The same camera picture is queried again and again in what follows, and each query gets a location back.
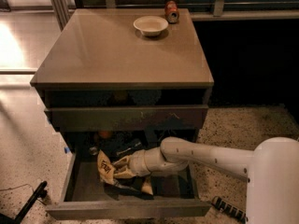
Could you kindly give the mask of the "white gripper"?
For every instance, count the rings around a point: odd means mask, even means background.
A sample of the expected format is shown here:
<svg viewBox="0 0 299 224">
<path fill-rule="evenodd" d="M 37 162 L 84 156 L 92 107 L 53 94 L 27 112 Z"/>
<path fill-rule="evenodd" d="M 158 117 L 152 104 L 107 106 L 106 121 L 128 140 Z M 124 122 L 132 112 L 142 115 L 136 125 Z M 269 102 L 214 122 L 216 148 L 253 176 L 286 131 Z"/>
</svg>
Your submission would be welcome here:
<svg viewBox="0 0 299 224">
<path fill-rule="evenodd" d="M 113 161 L 112 164 L 117 169 L 129 166 L 129 169 L 115 171 L 113 176 L 117 179 L 130 179 L 135 176 L 149 175 L 152 169 L 152 158 L 147 150 L 138 150 L 132 155 Z"/>
</svg>

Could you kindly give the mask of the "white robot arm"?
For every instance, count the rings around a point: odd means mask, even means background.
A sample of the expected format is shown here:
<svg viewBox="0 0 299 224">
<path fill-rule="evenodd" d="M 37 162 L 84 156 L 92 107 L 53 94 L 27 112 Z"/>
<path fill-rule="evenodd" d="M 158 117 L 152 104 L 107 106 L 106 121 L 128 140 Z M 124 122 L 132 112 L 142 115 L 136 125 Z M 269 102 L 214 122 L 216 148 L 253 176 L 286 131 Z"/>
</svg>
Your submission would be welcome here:
<svg viewBox="0 0 299 224">
<path fill-rule="evenodd" d="M 299 142 L 270 138 L 254 150 L 195 144 L 167 137 L 116 161 L 116 178 L 179 171 L 189 161 L 247 181 L 246 224 L 299 224 Z"/>
</svg>

